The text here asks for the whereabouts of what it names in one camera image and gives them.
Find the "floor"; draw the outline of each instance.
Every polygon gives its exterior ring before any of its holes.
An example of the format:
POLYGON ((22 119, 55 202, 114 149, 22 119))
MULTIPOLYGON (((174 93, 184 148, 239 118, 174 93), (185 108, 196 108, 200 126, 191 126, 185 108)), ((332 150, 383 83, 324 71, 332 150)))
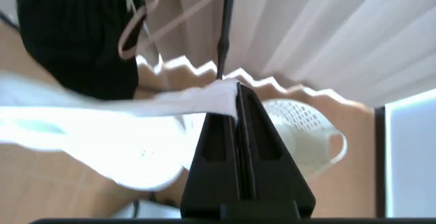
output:
MULTIPOLYGON (((0 23, 0 70, 58 86, 26 53, 19 36, 0 23)), ((187 68, 163 70, 156 76, 139 69, 140 83, 184 89, 213 81, 214 73, 195 76, 187 68)), ((345 158, 309 186, 317 198, 314 217, 374 217, 374 116, 373 110, 335 93, 308 94, 301 86, 281 93, 271 85, 255 87, 261 100, 290 98, 317 108, 348 139, 345 158)), ((138 91, 136 98, 153 94, 138 91)), ((332 142, 334 153, 340 142, 332 142)), ((179 202, 187 172, 157 195, 179 202)), ((0 223, 28 223, 43 217, 109 217, 148 193, 116 185, 65 153, 37 153, 19 146, 0 144, 0 223)))

